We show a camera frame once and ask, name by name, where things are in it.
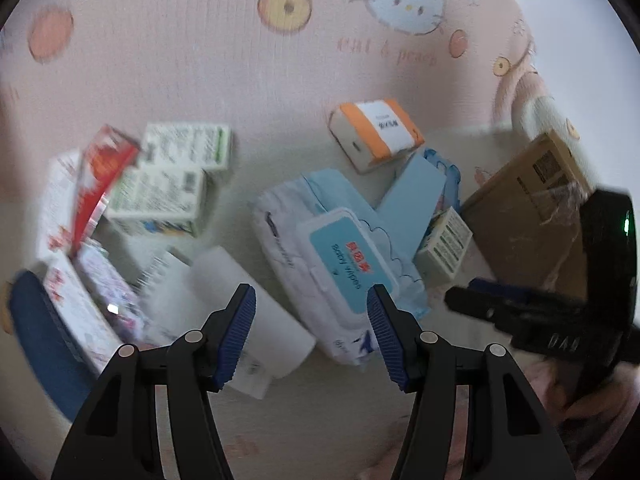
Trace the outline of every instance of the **brown cardboard box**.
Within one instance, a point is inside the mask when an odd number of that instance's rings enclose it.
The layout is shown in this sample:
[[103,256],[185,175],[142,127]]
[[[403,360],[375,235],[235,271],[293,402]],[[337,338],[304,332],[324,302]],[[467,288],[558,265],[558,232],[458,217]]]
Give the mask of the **brown cardboard box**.
[[551,131],[476,191],[461,216],[495,277],[510,285],[586,293],[578,208],[591,189]]

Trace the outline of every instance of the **white paper roll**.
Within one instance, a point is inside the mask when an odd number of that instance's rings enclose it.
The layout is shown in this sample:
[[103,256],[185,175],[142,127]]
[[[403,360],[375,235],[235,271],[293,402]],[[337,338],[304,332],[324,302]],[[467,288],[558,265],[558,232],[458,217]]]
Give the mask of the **white paper roll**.
[[206,251],[193,262],[190,282],[200,301],[222,308],[240,283],[255,289],[255,319],[244,350],[274,377],[284,377],[298,368],[315,346],[316,339],[222,247]]

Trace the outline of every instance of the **round metal pin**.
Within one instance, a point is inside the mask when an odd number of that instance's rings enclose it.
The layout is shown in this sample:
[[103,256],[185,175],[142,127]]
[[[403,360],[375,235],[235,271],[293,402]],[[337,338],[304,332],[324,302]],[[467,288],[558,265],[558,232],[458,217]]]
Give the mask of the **round metal pin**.
[[133,352],[135,352],[136,349],[133,348],[132,345],[123,345],[118,349],[118,355],[120,357],[130,357],[133,355]]
[[498,357],[504,357],[507,354],[504,346],[498,344],[492,344],[489,346],[489,352]]
[[184,335],[184,340],[187,343],[197,343],[202,339],[202,332],[200,330],[191,330]]
[[423,343],[434,344],[438,342],[438,334],[436,334],[435,332],[429,332],[427,330],[426,332],[422,332],[420,334],[420,340]]

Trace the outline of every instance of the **red package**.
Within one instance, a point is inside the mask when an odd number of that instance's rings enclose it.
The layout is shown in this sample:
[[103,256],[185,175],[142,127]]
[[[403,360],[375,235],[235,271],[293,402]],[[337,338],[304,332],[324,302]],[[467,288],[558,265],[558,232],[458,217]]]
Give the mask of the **red package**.
[[84,152],[78,179],[72,254],[76,254],[80,242],[94,232],[107,207],[106,193],[139,151],[134,140],[105,125]]

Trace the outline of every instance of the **orange stripe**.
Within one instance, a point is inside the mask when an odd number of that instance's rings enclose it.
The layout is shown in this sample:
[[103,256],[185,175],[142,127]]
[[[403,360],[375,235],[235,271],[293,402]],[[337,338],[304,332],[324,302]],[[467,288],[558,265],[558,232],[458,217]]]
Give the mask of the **orange stripe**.
[[391,150],[380,139],[378,132],[369,122],[362,111],[353,103],[344,103],[340,105],[340,110],[347,117],[358,133],[358,136],[369,147],[375,160],[384,160],[391,158]]
[[396,101],[395,99],[384,99],[384,101],[386,104],[389,105],[389,108],[391,108],[394,111],[394,113],[402,121],[402,124],[404,124],[404,127],[409,131],[411,136],[414,138],[415,147],[417,148],[418,146],[423,145],[424,137],[420,133],[420,130],[418,129],[418,127],[409,118],[408,113],[402,110],[402,108],[398,104],[398,101]]

